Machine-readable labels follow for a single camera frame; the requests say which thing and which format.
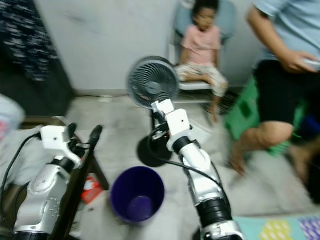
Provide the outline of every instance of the gray fan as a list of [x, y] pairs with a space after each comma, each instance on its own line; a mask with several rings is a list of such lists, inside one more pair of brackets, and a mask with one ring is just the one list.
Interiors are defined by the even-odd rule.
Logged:
[[[150, 109], [152, 130], [156, 119], [151, 104], [167, 99], [175, 99], [179, 94], [179, 78], [171, 63], [159, 56], [149, 56], [138, 61], [128, 78], [128, 92], [131, 99], [139, 106]], [[161, 159], [169, 160], [172, 152], [167, 149], [168, 136], [152, 141], [152, 152]], [[160, 167], [159, 161], [148, 148], [148, 136], [139, 142], [137, 155], [140, 161], [149, 167]]]
[[139, 106], [151, 109], [155, 101], [175, 99], [179, 94], [179, 79], [172, 64], [159, 56], [138, 61], [129, 75], [128, 92]]

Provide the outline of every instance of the black shorts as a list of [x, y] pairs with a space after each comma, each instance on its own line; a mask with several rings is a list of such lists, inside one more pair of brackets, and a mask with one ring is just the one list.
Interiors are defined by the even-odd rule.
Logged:
[[292, 74], [279, 61], [262, 61], [255, 73], [259, 92], [258, 108], [261, 122], [293, 124], [296, 108], [302, 98], [320, 119], [320, 73]]

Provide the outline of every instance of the person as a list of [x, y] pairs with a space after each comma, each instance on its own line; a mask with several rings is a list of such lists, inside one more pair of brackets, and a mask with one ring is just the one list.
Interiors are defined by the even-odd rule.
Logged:
[[212, 119], [218, 121], [217, 111], [228, 82], [218, 71], [220, 30], [214, 25], [218, 0], [197, 0], [192, 15], [195, 25], [188, 27], [182, 41], [182, 53], [176, 72], [182, 82], [204, 81], [212, 85]]
[[[319, 10], [320, 0], [253, 2], [248, 22], [265, 46], [254, 71], [261, 124], [248, 129], [233, 146], [231, 165], [241, 175], [245, 173], [245, 152], [268, 149], [292, 136], [301, 98], [312, 98], [319, 107], [320, 73], [304, 62], [320, 60]], [[320, 137], [288, 152], [306, 184], [310, 160], [320, 153]]]

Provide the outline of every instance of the patterned curtain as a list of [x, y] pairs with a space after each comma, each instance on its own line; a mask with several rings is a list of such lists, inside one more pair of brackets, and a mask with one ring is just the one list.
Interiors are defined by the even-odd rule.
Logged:
[[0, 0], [0, 41], [34, 81], [48, 78], [58, 56], [33, 0]]

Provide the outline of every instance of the pink shirt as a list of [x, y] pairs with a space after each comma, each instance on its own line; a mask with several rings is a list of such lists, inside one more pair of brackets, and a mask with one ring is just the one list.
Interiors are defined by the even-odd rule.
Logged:
[[189, 62], [212, 65], [213, 50], [221, 48], [220, 30], [217, 26], [212, 26], [209, 30], [202, 32], [197, 26], [191, 25], [182, 41], [182, 46], [190, 50]]

